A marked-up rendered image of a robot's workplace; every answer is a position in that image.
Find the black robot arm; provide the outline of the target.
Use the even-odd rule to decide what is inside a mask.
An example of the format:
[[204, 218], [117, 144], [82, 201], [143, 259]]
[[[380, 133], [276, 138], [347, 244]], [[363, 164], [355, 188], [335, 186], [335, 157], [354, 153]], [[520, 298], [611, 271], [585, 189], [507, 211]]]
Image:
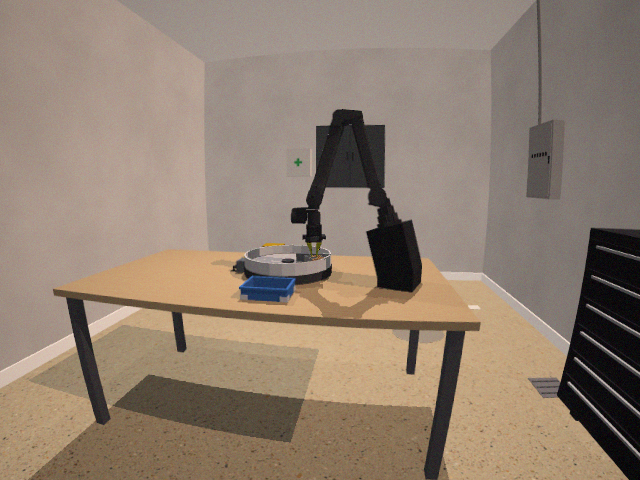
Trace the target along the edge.
[[305, 224], [307, 221], [307, 223], [313, 224], [306, 224], [306, 237], [310, 237], [310, 241], [317, 241], [319, 237], [322, 237], [322, 225], [315, 225], [320, 223], [320, 212], [318, 210], [306, 209], [319, 209], [336, 151], [344, 131], [344, 126], [350, 124], [353, 129], [367, 186], [371, 189], [368, 193], [368, 205], [382, 207], [377, 209], [379, 215], [377, 218], [379, 221], [377, 225], [378, 228], [402, 223], [401, 219], [398, 220], [397, 212], [393, 210], [394, 207], [391, 205], [390, 199], [386, 198], [385, 190], [380, 188], [381, 183], [365, 128], [362, 111], [338, 109], [335, 110], [333, 114], [317, 171], [306, 198], [308, 207], [292, 208], [291, 212], [292, 223]]

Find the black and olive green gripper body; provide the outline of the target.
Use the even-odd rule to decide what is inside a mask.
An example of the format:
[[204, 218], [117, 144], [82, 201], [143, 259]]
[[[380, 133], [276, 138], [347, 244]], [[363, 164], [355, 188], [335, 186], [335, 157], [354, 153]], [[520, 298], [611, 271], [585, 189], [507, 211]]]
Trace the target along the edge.
[[[307, 223], [307, 225], [313, 225], [313, 224]], [[326, 239], [326, 235], [322, 234], [322, 237], [319, 237], [319, 240], [317, 241], [310, 241], [310, 237], [306, 237], [306, 234], [303, 234], [302, 238], [303, 240], [305, 239], [306, 243], [312, 243], [312, 242], [321, 243], [323, 239]]]

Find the blue crate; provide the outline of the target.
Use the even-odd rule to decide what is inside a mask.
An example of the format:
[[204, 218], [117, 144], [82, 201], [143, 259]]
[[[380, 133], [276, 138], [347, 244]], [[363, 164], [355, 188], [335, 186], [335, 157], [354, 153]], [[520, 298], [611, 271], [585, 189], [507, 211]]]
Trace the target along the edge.
[[239, 287], [240, 300], [288, 303], [296, 290], [295, 281], [296, 278], [251, 276]]

